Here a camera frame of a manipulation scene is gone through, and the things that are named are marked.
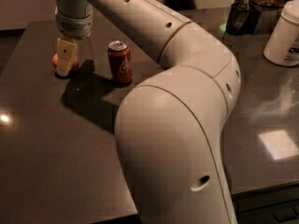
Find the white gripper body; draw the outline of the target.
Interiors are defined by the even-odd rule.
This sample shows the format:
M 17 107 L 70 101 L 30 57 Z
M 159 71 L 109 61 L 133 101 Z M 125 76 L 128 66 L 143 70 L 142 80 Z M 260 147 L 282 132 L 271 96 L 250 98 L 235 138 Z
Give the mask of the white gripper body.
M 92 13 L 86 18 L 71 18 L 64 15 L 58 8 L 55 8 L 55 19 L 57 29 L 65 36 L 83 39 L 91 34 L 93 25 Z

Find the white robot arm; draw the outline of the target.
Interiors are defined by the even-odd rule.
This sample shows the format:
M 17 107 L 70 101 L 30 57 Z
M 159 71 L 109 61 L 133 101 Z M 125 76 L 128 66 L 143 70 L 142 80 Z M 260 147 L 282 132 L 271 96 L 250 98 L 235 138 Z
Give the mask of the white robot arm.
M 82 39 L 95 10 L 163 69 L 127 94 L 115 119 L 142 224 L 237 224 L 221 160 L 221 131 L 241 85 L 234 54 L 156 0 L 56 0 L 57 27 Z

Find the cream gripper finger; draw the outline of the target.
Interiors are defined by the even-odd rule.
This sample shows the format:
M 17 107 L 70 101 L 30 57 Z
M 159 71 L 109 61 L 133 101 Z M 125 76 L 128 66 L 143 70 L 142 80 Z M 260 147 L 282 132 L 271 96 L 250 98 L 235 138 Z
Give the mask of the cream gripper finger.
M 57 41 L 58 64 L 56 72 L 61 77 L 67 77 L 75 57 L 78 57 L 78 44 L 70 37 L 63 36 Z

